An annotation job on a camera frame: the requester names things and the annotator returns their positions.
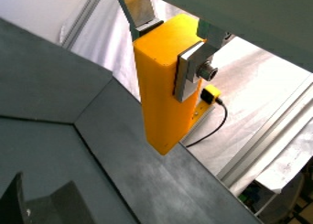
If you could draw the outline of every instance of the wrinkled white sheet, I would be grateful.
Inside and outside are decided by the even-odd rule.
[[[152,3],[160,19],[166,20],[182,12],[159,0],[152,0]],[[122,85],[139,99],[132,40],[118,0],[100,1],[72,51],[112,70]],[[191,147],[190,151],[215,175],[262,127],[309,73],[238,37],[217,53],[213,66],[221,68],[213,83],[222,91],[221,97],[229,108],[229,119],[215,135]],[[191,143],[215,129],[222,117],[222,108],[217,107],[183,143]],[[288,176],[289,171],[284,166],[277,169],[280,176]],[[251,171],[253,176],[243,179],[241,188],[235,191],[246,187],[261,172],[259,170]],[[285,186],[282,180],[281,178],[277,181],[276,187],[278,184]],[[270,187],[270,180],[261,179],[261,181]]]

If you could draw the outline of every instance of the metal frame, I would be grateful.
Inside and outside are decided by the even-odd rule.
[[[313,71],[312,0],[164,0]]]
[[[298,87],[290,98],[281,105],[261,130],[253,135],[249,142],[239,150],[225,168],[219,171],[217,178],[230,187],[237,179],[247,172],[250,166],[270,148],[281,133],[296,124],[297,130],[289,134],[289,140],[297,135],[308,121],[313,117],[309,110],[312,106],[313,96],[313,75],[308,77],[302,85]]]
[[[82,29],[92,15],[92,11],[96,8],[100,0],[87,0],[86,5],[78,15],[76,21],[71,26],[71,29],[64,37],[64,41],[61,43],[61,47],[65,49],[71,49],[82,32]]]

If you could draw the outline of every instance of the metal bracket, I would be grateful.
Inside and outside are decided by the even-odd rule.
[[[154,15],[150,0],[119,0],[120,7],[130,23],[132,40],[148,33],[163,21]]]
[[[199,41],[178,55],[178,69],[174,95],[179,102],[187,100],[198,87],[201,78],[211,80],[218,72],[211,68],[209,57],[218,50],[203,41]]]

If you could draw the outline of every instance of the black object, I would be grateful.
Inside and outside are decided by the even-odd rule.
[[[95,222],[72,181],[48,197],[24,202],[21,173],[19,173],[0,199],[0,223],[94,224]]]
[[[0,199],[0,223],[31,224],[23,200],[21,173],[15,175]]]

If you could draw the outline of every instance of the connector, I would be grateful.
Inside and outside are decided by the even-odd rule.
[[[201,93],[201,99],[211,105],[215,101],[221,101],[219,99],[221,91],[210,84],[207,85]]]

